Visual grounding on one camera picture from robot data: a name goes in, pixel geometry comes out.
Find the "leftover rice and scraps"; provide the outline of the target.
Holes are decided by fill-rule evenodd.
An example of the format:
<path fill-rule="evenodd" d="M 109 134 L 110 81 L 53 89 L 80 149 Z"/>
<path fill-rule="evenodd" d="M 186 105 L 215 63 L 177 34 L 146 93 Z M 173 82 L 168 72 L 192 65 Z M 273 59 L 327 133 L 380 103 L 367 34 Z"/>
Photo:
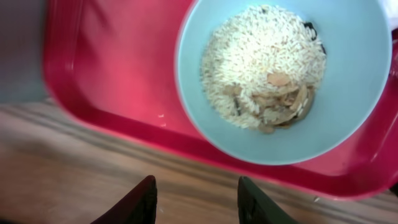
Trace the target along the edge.
<path fill-rule="evenodd" d="M 201 59 L 201 82 L 227 122 L 272 133 L 308 115 L 325 68 L 326 52 L 313 24 L 265 4 L 215 29 Z"/>

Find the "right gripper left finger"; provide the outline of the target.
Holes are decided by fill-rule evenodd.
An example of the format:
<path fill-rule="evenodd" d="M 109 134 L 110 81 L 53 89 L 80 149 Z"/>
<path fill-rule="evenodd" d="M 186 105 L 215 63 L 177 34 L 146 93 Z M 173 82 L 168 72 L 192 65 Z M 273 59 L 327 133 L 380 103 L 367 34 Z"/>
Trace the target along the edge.
<path fill-rule="evenodd" d="M 156 179 L 148 175 L 91 224 L 155 224 L 156 212 Z"/>

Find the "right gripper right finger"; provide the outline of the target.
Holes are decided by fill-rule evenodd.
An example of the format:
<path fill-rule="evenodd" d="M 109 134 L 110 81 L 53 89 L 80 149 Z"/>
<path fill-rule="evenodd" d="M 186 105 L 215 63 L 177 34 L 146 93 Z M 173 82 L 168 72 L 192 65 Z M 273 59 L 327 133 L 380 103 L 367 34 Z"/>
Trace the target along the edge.
<path fill-rule="evenodd" d="M 238 182 L 238 215 L 240 224 L 298 224 L 250 178 Z"/>

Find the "light blue small bowl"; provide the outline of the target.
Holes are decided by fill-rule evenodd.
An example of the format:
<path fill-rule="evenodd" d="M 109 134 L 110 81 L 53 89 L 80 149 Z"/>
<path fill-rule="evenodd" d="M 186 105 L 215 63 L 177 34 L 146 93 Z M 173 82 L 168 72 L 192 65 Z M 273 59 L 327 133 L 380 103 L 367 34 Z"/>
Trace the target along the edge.
<path fill-rule="evenodd" d="M 265 135 L 221 119 L 205 98 L 200 59 L 212 30 L 248 1 L 197 1 L 185 15 L 175 53 L 175 78 L 190 121 L 215 149 L 262 165 L 286 165 L 322 155 L 368 118 L 385 88 L 392 37 L 378 0 L 276 0 L 315 27 L 326 50 L 326 74 L 307 118 Z"/>

